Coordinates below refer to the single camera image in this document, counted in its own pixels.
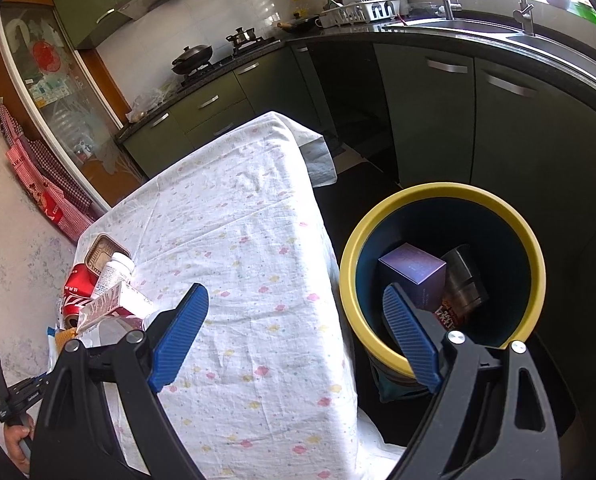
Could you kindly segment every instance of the silver bolt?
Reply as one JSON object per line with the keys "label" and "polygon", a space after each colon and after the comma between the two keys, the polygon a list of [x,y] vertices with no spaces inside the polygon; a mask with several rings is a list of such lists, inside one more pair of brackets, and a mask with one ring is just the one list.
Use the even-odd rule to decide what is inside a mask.
{"label": "silver bolt", "polygon": [[64,349],[67,352],[75,352],[79,346],[80,346],[80,341],[78,341],[77,339],[69,339],[69,341],[67,341],[64,344]]}
{"label": "silver bolt", "polygon": [[462,343],[464,343],[465,337],[464,334],[459,330],[452,330],[447,334],[447,339],[449,339],[449,341],[451,341],[455,345],[461,345]]}
{"label": "silver bolt", "polygon": [[517,354],[524,354],[527,350],[527,347],[522,341],[512,341],[511,349]]}
{"label": "silver bolt", "polygon": [[141,330],[132,330],[125,336],[125,338],[127,339],[127,342],[131,343],[132,345],[137,345],[144,339],[144,333]]}

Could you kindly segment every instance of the cardboard box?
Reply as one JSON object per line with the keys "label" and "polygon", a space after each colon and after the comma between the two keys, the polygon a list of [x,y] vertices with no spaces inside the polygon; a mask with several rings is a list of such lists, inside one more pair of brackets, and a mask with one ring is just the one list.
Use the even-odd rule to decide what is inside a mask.
{"label": "cardboard box", "polygon": [[120,282],[80,310],[76,331],[82,334],[105,316],[136,316],[144,319],[156,310],[156,305],[148,298],[128,283]]}
{"label": "cardboard box", "polygon": [[379,259],[382,286],[396,282],[413,304],[435,312],[441,305],[446,263],[410,244],[403,244]]}

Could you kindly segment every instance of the purple box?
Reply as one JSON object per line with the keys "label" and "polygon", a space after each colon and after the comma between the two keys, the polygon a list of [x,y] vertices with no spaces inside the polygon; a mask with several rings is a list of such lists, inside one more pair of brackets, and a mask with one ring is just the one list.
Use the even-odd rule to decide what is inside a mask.
{"label": "purple box", "polygon": [[379,259],[383,286],[396,282],[413,304],[422,310],[435,312],[440,307],[444,291],[446,263],[413,245],[403,244]]}

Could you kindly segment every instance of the blue gripper pad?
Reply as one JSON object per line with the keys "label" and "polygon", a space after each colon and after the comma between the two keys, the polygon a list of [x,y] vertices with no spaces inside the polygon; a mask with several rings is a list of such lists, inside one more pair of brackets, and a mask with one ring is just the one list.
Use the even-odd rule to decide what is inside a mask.
{"label": "blue gripper pad", "polygon": [[189,349],[209,311],[209,294],[199,285],[177,309],[158,345],[153,351],[152,372],[147,378],[152,392],[159,393],[176,380]]}
{"label": "blue gripper pad", "polygon": [[416,380],[434,394],[443,382],[438,368],[438,352],[412,311],[413,308],[411,301],[406,301],[393,284],[385,288],[382,309],[389,327],[414,370]]}

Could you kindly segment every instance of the black granite countertop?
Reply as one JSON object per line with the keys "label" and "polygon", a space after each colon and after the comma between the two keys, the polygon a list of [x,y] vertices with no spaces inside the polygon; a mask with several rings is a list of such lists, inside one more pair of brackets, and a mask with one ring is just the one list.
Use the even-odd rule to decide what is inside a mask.
{"label": "black granite countertop", "polygon": [[274,43],[243,54],[243,56],[233,59],[221,65],[216,70],[209,72],[205,77],[200,78],[196,83],[185,88],[183,91],[169,98],[161,106],[152,110],[138,123],[124,126],[116,134],[116,142],[122,143],[126,141],[140,128],[164,113],[181,99],[244,64],[265,54],[284,48],[288,44],[309,44],[311,42],[321,41],[371,41],[374,43],[402,44],[455,52],[456,54],[463,54],[470,57],[479,57],[542,79],[556,88],[573,95],[596,110],[596,91],[594,91],[594,88],[580,78],[573,77],[567,70],[559,69],[553,64],[545,63],[544,60],[540,60],[539,57],[532,55],[531,52],[523,52],[518,46],[512,47],[507,45],[505,47],[503,43],[496,44],[494,41],[483,41],[474,37],[467,38],[461,35],[459,31],[457,31],[457,34],[453,34],[453,37],[449,37],[447,34],[437,34],[430,30],[414,27],[403,27],[403,29],[407,30],[401,30],[399,32],[383,29],[385,25],[392,23],[400,24],[400,21],[392,20],[392,22],[379,22],[369,25],[346,25],[325,29],[314,28],[309,32],[295,35],[283,33],[282,37]]}

